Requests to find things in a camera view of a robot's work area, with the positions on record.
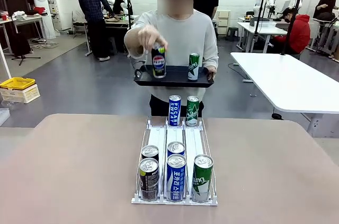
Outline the blue Pocari Sweat can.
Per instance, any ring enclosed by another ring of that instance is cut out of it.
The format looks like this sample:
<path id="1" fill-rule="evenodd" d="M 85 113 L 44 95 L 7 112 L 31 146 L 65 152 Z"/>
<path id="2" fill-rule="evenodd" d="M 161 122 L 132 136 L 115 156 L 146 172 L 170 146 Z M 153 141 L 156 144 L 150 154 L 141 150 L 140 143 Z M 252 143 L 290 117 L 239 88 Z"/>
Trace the blue Pocari Sweat can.
<path id="1" fill-rule="evenodd" d="M 180 154 L 184 156 L 185 155 L 184 144 L 179 141 L 170 142 L 167 146 L 167 155 L 170 156 L 172 154 Z"/>
<path id="2" fill-rule="evenodd" d="M 167 158 L 167 199 L 172 202 L 183 200 L 185 189 L 186 159 L 180 154 Z"/>
<path id="3" fill-rule="evenodd" d="M 169 97 L 168 121 L 170 126 L 178 126 L 181 116 L 181 97 L 172 95 Z"/>

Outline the black plastic stool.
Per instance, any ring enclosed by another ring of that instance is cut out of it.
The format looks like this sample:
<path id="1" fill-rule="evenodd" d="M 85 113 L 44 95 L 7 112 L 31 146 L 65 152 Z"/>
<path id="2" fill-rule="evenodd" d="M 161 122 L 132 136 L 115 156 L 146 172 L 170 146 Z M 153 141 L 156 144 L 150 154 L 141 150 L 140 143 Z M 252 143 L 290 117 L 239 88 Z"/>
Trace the black plastic stool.
<path id="1" fill-rule="evenodd" d="M 239 29 L 236 26 L 230 26 L 226 33 L 226 40 L 237 41 L 239 39 Z"/>

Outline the person left hand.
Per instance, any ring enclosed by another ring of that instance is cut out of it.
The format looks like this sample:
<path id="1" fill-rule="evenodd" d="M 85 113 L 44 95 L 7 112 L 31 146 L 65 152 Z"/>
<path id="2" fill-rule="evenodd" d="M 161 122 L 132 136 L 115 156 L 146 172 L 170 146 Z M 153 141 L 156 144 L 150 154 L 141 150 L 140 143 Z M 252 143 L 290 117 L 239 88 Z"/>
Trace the person left hand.
<path id="1" fill-rule="evenodd" d="M 207 79 L 210 82 L 215 79 L 217 69 L 215 66 L 207 66 L 206 69 L 208 70 Z"/>

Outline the person in grey sweatshirt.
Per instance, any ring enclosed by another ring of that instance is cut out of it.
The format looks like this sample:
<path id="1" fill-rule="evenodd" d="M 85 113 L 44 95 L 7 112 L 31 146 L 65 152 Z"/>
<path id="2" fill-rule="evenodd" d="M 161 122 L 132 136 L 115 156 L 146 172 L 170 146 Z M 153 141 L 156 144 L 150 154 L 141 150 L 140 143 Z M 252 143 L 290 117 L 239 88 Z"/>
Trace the person in grey sweatshirt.
<path id="1" fill-rule="evenodd" d="M 168 42 L 165 48 L 167 65 L 188 66 L 190 54 L 198 53 L 200 67 L 218 68 L 212 20 L 193 8 L 193 0 L 157 0 L 157 9 L 142 13 L 131 29 L 146 25 L 154 26 Z M 151 51 L 142 57 L 151 64 Z"/>

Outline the white drawer cabinet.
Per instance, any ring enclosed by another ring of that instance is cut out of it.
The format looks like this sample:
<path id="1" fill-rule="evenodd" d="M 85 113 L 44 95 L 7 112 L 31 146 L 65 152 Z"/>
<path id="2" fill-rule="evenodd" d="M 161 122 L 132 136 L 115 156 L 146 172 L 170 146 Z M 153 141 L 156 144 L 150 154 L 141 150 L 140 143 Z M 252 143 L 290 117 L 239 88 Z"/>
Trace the white drawer cabinet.
<path id="1" fill-rule="evenodd" d="M 226 35 L 229 28 L 230 11 L 217 11 L 217 33 Z"/>

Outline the person right hand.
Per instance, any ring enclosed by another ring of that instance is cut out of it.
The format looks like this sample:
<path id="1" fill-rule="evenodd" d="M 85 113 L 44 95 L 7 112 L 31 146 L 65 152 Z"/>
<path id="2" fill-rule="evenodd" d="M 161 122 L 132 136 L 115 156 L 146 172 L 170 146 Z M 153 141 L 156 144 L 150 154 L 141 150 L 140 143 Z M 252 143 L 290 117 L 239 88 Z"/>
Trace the person right hand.
<path id="1" fill-rule="evenodd" d="M 165 38 L 152 25 L 146 25 L 142 27 L 138 31 L 137 36 L 139 43 L 144 49 L 144 52 L 151 51 L 155 44 L 159 44 L 161 47 L 165 48 L 168 46 L 168 42 L 165 40 Z"/>

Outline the dark blue serving tray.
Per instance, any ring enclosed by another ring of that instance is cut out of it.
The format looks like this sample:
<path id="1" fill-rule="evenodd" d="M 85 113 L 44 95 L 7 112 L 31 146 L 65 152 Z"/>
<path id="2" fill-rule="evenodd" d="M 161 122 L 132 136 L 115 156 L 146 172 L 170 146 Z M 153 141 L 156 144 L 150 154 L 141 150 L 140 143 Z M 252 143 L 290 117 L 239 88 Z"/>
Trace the dark blue serving tray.
<path id="1" fill-rule="evenodd" d="M 140 86 L 161 86 L 161 87 L 195 87 L 209 88 L 214 80 L 209 71 L 200 67 L 198 80 L 188 80 L 188 68 L 184 66 L 167 66 L 164 78 L 155 78 L 152 65 L 142 65 L 135 70 L 135 83 Z"/>

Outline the green Chilsung cider can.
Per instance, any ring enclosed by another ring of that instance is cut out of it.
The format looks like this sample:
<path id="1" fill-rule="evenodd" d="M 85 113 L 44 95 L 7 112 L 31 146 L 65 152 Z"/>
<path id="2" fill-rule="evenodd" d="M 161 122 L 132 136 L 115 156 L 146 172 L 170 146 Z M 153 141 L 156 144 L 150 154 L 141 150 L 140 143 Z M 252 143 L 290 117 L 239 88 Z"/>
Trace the green Chilsung cider can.
<path id="1" fill-rule="evenodd" d="M 188 96 L 186 103 L 186 125 L 195 126 L 199 116 L 199 98 L 197 96 Z"/>
<path id="2" fill-rule="evenodd" d="M 192 200 L 207 202 L 213 169 L 213 159 L 205 154 L 197 155 L 194 159 L 192 176 Z"/>
<path id="3" fill-rule="evenodd" d="M 189 66 L 188 66 L 188 80 L 190 81 L 198 80 L 199 60 L 200 60 L 200 55 L 198 53 L 190 54 Z"/>

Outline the white plastic crate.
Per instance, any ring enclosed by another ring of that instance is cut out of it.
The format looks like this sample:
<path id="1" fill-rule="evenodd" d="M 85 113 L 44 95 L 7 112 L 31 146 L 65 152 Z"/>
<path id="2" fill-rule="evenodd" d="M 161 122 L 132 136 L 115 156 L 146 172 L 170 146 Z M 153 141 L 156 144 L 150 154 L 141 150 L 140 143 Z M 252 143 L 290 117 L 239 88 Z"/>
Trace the white plastic crate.
<path id="1" fill-rule="evenodd" d="M 0 88 L 0 95 L 5 101 L 28 104 L 40 97 L 37 84 L 24 90 Z"/>

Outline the person in red hoodie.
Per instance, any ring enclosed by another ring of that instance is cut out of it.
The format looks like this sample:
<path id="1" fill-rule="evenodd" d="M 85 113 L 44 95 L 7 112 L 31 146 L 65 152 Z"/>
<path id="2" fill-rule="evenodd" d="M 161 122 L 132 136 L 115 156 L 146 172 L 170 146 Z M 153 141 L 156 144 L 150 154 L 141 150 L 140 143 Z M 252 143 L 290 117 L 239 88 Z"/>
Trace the person in red hoodie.
<path id="1" fill-rule="evenodd" d="M 307 14 L 296 14 L 295 21 L 292 26 L 289 41 L 286 44 L 286 35 L 275 36 L 271 39 L 269 53 L 281 53 L 285 47 L 285 54 L 299 55 L 310 41 L 310 16 Z"/>

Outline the person in black with headphones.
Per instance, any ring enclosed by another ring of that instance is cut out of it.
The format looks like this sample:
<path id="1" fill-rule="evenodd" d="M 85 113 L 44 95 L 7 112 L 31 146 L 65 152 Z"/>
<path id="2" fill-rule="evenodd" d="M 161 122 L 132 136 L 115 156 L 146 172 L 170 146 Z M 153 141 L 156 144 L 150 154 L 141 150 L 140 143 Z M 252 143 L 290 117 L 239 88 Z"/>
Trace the person in black with headphones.
<path id="1" fill-rule="evenodd" d="M 336 0 L 320 0 L 315 7 L 313 18 L 321 21 L 331 21 L 335 15 L 333 10 L 339 10 Z"/>

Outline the yellow plastic crate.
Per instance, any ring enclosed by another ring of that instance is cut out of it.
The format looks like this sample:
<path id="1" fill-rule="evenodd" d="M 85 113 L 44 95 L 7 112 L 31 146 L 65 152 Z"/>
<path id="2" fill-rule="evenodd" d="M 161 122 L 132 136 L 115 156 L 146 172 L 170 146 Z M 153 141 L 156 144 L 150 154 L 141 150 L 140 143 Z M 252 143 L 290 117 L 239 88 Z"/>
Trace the yellow plastic crate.
<path id="1" fill-rule="evenodd" d="M 24 90 L 34 84 L 35 80 L 32 78 L 13 77 L 0 83 L 0 88 Z"/>

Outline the white desk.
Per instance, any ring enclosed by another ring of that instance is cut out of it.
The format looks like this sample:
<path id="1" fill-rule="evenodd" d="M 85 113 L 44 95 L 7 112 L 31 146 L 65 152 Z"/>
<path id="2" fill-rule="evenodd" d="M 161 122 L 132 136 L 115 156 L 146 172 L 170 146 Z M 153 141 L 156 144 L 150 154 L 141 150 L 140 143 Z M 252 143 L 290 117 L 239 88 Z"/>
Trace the white desk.
<path id="1" fill-rule="evenodd" d="M 287 35 L 287 31 L 277 28 L 272 22 L 259 22 L 258 26 L 250 26 L 249 22 L 238 22 L 239 40 L 236 47 L 246 53 L 253 52 L 255 40 L 259 38 L 264 40 L 263 53 L 267 53 L 270 46 L 270 38 L 275 35 Z"/>

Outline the large white table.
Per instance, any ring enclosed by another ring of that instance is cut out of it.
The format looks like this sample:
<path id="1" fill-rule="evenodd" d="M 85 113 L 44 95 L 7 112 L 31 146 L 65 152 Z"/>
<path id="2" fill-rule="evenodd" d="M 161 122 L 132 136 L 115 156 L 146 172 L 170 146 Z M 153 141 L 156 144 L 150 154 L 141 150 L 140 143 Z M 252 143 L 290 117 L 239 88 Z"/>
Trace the large white table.
<path id="1" fill-rule="evenodd" d="M 291 55 L 230 55 L 276 110 L 301 114 L 314 138 L 339 138 L 339 82 Z"/>

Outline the black Pepsi can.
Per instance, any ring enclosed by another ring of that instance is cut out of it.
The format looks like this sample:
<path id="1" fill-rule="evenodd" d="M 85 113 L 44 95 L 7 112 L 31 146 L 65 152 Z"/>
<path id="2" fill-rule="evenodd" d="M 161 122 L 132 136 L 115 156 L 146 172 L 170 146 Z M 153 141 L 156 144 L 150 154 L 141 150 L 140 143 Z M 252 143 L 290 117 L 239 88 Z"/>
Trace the black Pepsi can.
<path id="1" fill-rule="evenodd" d="M 144 158 L 139 163 L 140 190 L 142 199 L 154 201 L 157 199 L 159 182 L 159 165 L 154 158 Z"/>
<path id="2" fill-rule="evenodd" d="M 165 47 L 158 44 L 154 45 L 151 50 L 151 64 L 155 78 L 164 78 L 166 76 Z"/>
<path id="3" fill-rule="evenodd" d="M 141 150 L 141 158 L 153 158 L 159 161 L 159 150 L 154 145 L 146 145 Z"/>

